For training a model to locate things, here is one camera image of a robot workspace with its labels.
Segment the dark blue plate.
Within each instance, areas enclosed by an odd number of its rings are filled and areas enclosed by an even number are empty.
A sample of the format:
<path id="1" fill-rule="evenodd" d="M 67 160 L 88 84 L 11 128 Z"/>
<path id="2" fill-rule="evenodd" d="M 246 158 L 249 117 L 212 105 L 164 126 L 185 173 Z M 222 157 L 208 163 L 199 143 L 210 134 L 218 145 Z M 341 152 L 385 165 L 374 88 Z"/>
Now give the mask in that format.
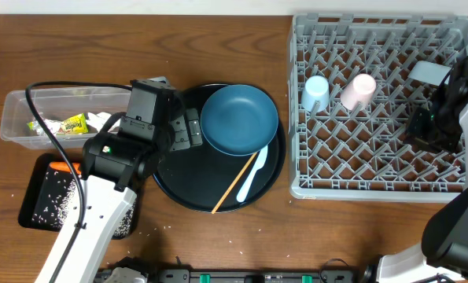
<path id="1" fill-rule="evenodd" d="M 227 85 L 206 100 L 200 122 L 202 134 L 213 148 L 230 156 L 247 156 L 274 138 L 278 110 L 257 87 Z"/>

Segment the wooden chopstick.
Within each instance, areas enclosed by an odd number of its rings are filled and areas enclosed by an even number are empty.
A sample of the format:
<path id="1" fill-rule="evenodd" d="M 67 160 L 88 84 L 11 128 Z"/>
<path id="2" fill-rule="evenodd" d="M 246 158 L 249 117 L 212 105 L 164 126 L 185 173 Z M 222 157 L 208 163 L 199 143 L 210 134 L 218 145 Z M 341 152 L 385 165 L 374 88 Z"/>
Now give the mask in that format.
<path id="1" fill-rule="evenodd" d="M 228 195 L 230 194 L 231 190 L 237 185 L 239 179 L 242 177 L 242 175 L 245 173 L 245 171 L 247 170 L 247 168 L 249 167 L 249 165 L 253 162 L 253 160 L 255 159 L 255 157 L 257 156 L 258 153 L 253 153 L 248 161 L 245 163 L 245 165 L 243 166 L 243 168 L 239 171 L 239 173 L 237 174 L 237 176 L 234 178 L 234 180 L 232 181 L 232 183 L 228 186 L 227 190 L 223 193 L 223 195 L 220 197 L 219 201 L 216 203 L 215 207 L 212 209 L 211 211 L 211 214 L 215 214 L 219 207 L 222 205 L 222 203 L 225 201 L 225 199 L 228 197 Z"/>

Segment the white tissue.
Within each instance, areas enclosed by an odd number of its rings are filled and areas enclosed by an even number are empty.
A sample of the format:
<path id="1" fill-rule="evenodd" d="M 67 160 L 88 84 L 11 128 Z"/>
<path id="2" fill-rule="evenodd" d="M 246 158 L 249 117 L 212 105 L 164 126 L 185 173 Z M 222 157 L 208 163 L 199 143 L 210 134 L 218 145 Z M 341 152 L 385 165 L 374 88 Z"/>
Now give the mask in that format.
<path id="1" fill-rule="evenodd" d="M 106 122 L 111 116 L 112 114 L 108 112 L 88 112 L 85 115 L 88 133 L 93 134 L 99 132 L 99 130 L 103 128 L 103 126 L 106 124 Z"/>

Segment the pink cup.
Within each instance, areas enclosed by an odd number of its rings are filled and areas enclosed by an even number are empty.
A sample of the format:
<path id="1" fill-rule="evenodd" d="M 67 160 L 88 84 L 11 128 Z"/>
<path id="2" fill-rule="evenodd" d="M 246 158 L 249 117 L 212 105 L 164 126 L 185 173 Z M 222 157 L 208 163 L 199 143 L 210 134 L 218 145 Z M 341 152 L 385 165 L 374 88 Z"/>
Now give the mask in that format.
<path id="1" fill-rule="evenodd" d="M 354 110 L 357 106 L 364 110 L 370 104 L 376 88 L 373 76 L 359 74 L 342 91 L 341 103 L 347 110 Z"/>

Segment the light blue plastic spoon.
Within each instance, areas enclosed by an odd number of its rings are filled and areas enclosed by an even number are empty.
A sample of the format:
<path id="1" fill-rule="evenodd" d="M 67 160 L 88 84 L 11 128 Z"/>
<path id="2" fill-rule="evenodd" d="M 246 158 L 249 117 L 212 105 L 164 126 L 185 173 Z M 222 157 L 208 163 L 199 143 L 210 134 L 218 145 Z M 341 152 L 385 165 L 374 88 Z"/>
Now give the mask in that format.
<path id="1" fill-rule="evenodd" d="M 252 166 L 252 170 L 249 172 L 246 180 L 239 189 L 238 194 L 236 196 L 237 202 L 242 203 L 246 200 L 257 171 L 260 170 L 266 163 L 267 155 L 268 146 L 266 145 L 259 151 L 258 157 L 256 158 L 254 165 Z"/>

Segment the yellow snack wrapper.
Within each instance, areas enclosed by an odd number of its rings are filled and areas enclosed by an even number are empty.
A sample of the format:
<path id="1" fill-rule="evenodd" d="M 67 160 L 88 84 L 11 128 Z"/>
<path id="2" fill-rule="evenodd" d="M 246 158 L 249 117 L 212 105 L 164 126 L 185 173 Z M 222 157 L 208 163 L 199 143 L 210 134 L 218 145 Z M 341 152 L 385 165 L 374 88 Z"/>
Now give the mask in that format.
<path id="1" fill-rule="evenodd" d="M 87 120 L 83 113 L 69 117 L 63 121 L 44 119 L 43 122 L 54 135 L 87 134 Z"/>

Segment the orange carrot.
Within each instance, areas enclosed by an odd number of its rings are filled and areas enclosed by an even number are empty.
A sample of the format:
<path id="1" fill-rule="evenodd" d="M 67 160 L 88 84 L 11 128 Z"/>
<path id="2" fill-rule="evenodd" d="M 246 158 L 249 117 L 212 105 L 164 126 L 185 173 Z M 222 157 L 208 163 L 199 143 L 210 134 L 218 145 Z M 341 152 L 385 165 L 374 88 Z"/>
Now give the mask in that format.
<path id="1" fill-rule="evenodd" d="M 49 163 L 50 168 L 54 169 L 55 171 L 64 171 L 64 172 L 71 172 L 69 166 L 65 162 L 51 162 Z M 73 163 L 72 166 L 75 168 L 75 171 L 78 175 L 81 174 L 80 164 Z"/>

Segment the light blue cup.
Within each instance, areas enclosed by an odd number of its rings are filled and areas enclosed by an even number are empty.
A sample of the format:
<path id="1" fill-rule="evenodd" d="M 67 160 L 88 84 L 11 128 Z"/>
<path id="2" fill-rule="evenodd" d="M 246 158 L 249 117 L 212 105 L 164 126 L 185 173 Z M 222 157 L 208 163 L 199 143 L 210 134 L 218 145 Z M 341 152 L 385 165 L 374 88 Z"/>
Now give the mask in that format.
<path id="1" fill-rule="evenodd" d="M 301 96 L 302 107 L 306 111 L 311 112 L 315 103 L 317 103 L 317 111 L 323 111 L 329 104 L 329 90 L 329 82 L 325 77 L 320 75 L 310 77 L 304 84 L 304 90 Z"/>

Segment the light blue bowl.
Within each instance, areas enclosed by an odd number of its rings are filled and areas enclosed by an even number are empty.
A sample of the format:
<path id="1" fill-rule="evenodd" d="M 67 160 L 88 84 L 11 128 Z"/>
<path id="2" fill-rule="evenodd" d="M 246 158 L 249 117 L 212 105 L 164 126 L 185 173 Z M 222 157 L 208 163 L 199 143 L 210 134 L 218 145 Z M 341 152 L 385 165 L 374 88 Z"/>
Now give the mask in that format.
<path id="1" fill-rule="evenodd" d="M 439 86 L 444 80 L 444 84 L 447 85 L 449 78 L 444 79 L 444 77 L 450 70 L 450 67 L 441 64 L 418 61 L 411 69 L 408 78 L 434 86 Z"/>

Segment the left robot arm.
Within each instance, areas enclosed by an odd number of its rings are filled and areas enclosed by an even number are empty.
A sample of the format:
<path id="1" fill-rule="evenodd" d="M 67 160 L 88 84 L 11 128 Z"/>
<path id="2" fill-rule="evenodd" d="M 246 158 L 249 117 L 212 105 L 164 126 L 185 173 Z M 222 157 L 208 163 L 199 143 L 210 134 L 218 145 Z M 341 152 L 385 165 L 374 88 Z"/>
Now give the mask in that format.
<path id="1" fill-rule="evenodd" d="M 112 114 L 83 146 L 83 162 L 69 167 L 76 195 L 41 269 L 39 282 L 92 282 L 109 242 L 137 193 L 175 142 L 172 121 L 183 115 L 172 86 L 136 82 L 127 111 Z"/>

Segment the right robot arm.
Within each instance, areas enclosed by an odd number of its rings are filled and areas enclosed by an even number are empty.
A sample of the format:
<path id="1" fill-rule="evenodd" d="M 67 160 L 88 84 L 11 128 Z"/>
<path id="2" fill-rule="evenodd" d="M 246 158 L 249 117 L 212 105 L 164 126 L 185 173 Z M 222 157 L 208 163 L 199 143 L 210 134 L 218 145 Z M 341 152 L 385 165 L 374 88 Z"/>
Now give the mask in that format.
<path id="1" fill-rule="evenodd" d="M 462 191 L 428 221 L 419 243 L 368 266 L 364 282 L 468 281 L 468 55 L 419 80 L 436 90 L 428 107 L 411 113 L 404 143 L 433 155 L 454 155 L 455 165 L 431 175 L 438 182 L 461 179 Z"/>

